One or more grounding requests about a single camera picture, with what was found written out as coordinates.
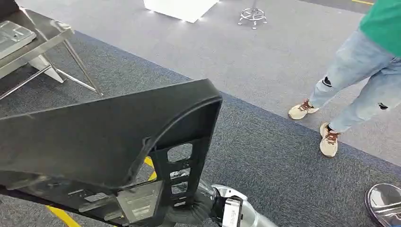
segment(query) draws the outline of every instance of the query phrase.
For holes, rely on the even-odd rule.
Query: black plastic panel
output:
[[[198,80],[0,119],[0,193],[122,226],[125,218],[104,218],[121,211],[119,191],[143,185],[132,186],[149,155],[163,187],[154,216],[135,226],[158,226],[168,206],[191,203],[221,102],[210,81]],[[169,162],[169,149],[184,143],[191,156]],[[170,179],[186,168],[189,176]],[[173,195],[180,182],[187,191]],[[110,197],[85,199],[98,195]]]
[[[10,14],[17,12],[19,6],[14,0],[0,0],[0,22]]]

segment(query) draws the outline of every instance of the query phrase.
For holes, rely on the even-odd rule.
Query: stool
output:
[[[253,30],[256,30],[256,23],[259,20],[264,20],[263,23],[267,24],[266,16],[264,12],[256,7],[256,1],[253,0],[253,4],[251,8],[247,8],[242,10],[241,15],[239,17],[239,25],[242,25],[242,19],[246,19],[249,21],[253,21]]]

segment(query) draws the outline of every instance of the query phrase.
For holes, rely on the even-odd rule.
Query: person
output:
[[[401,102],[401,0],[378,0],[337,50],[333,64],[308,99],[288,115],[298,120],[322,108],[337,92],[366,78],[359,96],[336,118],[320,126],[321,152],[333,157],[338,136],[357,123]]]

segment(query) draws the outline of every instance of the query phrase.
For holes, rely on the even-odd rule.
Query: metal stool base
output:
[[[380,227],[401,226],[401,189],[386,183],[373,186],[365,194],[365,205]]]
[[[241,15],[239,17],[239,21],[238,21],[239,25],[242,25],[243,19],[253,21],[253,27],[252,27],[253,30],[257,29],[256,24],[257,24],[257,21],[259,21],[259,20],[263,20],[263,23],[267,24],[267,19],[266,19],[264,11],[257,9],[257,8],[248,8],[248,9],[242,10]]]

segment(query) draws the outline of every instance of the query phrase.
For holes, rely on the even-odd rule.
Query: light blue jeans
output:
[[[334,63],[317,82],[309,102],[320,108],[337,92],[368,77],[368,83],[354,102],[330,122],[331,129],[344,132],[401,103],[401,58],[357,30],[336,52]]]

